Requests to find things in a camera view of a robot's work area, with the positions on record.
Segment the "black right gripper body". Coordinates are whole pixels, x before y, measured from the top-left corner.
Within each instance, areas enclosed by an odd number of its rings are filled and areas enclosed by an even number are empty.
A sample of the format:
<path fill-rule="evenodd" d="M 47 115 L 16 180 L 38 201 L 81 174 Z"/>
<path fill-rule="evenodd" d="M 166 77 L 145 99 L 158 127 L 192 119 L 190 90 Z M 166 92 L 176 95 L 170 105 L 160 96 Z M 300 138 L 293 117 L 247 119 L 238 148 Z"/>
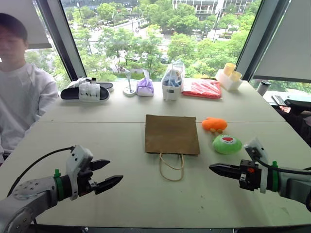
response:
<path fill-rule="evenodd" d="M 240 171 L 240 188 L 250 191 L 260 188 L 261 169 L 258 164 L 250 160 L 241 160 Z"/>

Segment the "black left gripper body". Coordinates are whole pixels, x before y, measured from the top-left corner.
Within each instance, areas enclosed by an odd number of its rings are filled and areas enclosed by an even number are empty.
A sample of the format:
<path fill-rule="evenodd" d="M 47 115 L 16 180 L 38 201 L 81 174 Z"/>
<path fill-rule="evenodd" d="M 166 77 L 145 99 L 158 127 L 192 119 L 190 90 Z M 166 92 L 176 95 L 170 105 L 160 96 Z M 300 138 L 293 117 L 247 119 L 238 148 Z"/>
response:
<path fill-rule="evenodd" d="M 82 197 L 88 193 L 94 192 L 97 195 L 97 183 L 91 177 L 93 171 L 100 169 L 100 161 L 91 162 L 84 170 L 78 173 L 78 196 Z"/>

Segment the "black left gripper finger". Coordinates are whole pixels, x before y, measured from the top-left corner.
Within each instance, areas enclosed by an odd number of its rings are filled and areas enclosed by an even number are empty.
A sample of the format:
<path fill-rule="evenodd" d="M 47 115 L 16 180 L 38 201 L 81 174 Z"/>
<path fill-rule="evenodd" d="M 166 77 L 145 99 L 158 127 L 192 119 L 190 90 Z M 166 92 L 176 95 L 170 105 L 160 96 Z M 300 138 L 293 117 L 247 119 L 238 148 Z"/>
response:
<path fill-rule="evenodd" d="M 104 159 L 96 160 L 90 163 L 90 169 L 92 171 L 99 170 L 109 163 L 110 163 L 109 160 L 104 160 Z"/>
<path fill-rule="evenodd" d="M 95 195 L 103 193 L 116 186 L 123 179 L 123 175 L 115 175 L 106 178 L 103 182 L 96 184 L 94 189 Z"/>

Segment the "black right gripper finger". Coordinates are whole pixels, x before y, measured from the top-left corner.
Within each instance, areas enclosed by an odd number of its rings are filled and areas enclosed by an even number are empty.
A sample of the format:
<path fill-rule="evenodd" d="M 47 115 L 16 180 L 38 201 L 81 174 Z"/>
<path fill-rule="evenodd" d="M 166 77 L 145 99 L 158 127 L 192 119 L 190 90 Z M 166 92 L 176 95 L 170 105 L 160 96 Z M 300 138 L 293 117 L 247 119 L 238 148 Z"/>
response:
<path fill-rule="evenodd" d="M 239 166 L 224 163 L 211 164 L 209 169 L 212 171 L 240 171 Z"/>
<path fill-rule="evenodd" d="M 235 180 L 239 180 L 241 177 L 241 172 L 239 170 L 232 171 L 232 170 L 213 169 L 212 171 L 216 173 L 217 175 L 235 179 Z"/>

